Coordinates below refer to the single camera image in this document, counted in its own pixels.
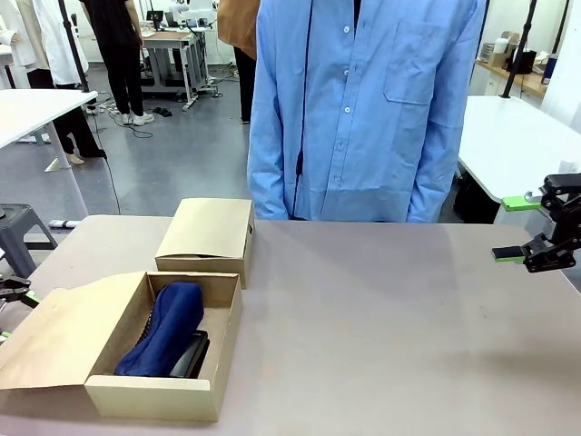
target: white lab coat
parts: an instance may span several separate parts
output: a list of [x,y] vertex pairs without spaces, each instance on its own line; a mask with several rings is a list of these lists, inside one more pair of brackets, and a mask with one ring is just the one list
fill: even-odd
[[[56,84],[78,84],[81,82],[74,66],[73,53],[63,25],[63,16],[58,0],[33,0],[34,10],[43,32],[43,47]],[[81,58],[83,71],[89,69],[79,39],[73,32],[76,49]]]
[[[12,59],[16,66],[23,66],[28,69],[37,68],[36,54],[15,0],[0,0],[0,15],[7,27],[0,30],[0,44],[11,46]],[[11,45],[12,37],[16,33],[18,33],[21,41]]]

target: brown jacket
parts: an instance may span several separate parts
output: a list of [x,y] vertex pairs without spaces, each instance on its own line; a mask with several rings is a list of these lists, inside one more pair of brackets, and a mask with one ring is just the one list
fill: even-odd
[[252,59],[256,59],[256,15],[260,4],[261,0],[221,0],[218,8],[218,38]]

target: table surface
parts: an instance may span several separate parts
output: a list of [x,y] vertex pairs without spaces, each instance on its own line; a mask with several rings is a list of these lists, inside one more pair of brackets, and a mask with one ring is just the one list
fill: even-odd
[[[477,64],[482,66],[483,68],[486,68],[488,71],[491,71],[494,74],[500,75],[505,79],[508,79],[510,76],[510,73],[507,70],[500,68],[499,66],[490,66],[486,62],[482,61],[477,61]],[[536,95],[537,97],[545,98],[545,95],[547,94],[548,85],[542,84],[542,81],[543,75],[541,74],[537,73],[524,75],[521,74],[515,78],[515,85],[522,86],[525,92],[530,92],[531,94]]]
[[[33,274],[33,289],[46,295],[154,269],[169,223],[89,217]],[[560,272],[532,275],[490,257],[491,246],[526,240],[503,226],[257,222],[219,423],[105,423],[83,388],[59,388],[2,397],[0,411],[25,405],[36,418],[0,416],[0,428],[60,436],[580,434],[579,295]],[[27,311],[9,309],[16,306]]]
[[562,160],[581,162],[581,135],[517,98],[472,96],[459,160],[500,203],[541,186]]
[[147,45],[148,41],[182,41],[185,39],[191,39],[192,34],[190,32],[155,32],[153,35],[148,36],[143,39]]
[[194,32],[195,34],[205,34],[206,32],[211,32],[213,29],[211,27],[191,27],[191,29],[180,29],[179,27],[166,27],[165,32]]
[[97,95],[95,91],[84,94],[64,89],[0,90],[0,148],[93,100]]

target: person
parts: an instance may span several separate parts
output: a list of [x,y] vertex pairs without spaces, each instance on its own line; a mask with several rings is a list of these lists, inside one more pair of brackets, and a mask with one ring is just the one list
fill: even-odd
[[[52,14],[58,11],[58,5],[54,9],[55,5],[55,2],[46,0],[40,5],[34,0],[0,1],[0,15],[6,25],[6,29],[0,31],[0,43],[11,46],[15,66],[26,70],[30,87],[34,89],[69,88],[80,80],[76,69],[71,66],[74,64],[69,62],[72,55],[69,59],[68,39],[51,32],[53,28],[58,30],[63,27],[62,17],[58,27],[55,27]],[[80,56],[86,70],[88,64],[82,51]],[[104,157],[104,151],[97,146],[81,108],[56,118],[54,129],[71,164],[84,164],[84,160],[74,154],[74,143],[69,134],[73,136],[82,157]]]
[[153,115],[143,111],[140,60],[143,38],[135,3],[133,0],[80,1],[97,38],[122,123],[153,122]]
[[432,223],[485,0],[262,0],[249,187],[262,219]]
[[234,47],[243,124],[251,121],[256,73],[256,15],[260,4],[260,0],[221,0],[218,8],[218,38]]

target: blue button-up shirt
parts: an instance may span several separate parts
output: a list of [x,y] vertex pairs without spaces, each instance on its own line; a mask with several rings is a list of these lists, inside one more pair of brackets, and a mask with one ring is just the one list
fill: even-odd
[[[484,0],[262,0],[249,186],[263,219],[428,223],[458,160]],[[306,72],[304,136],[303,87]],[[297,189],[303,137],[304,164]]]

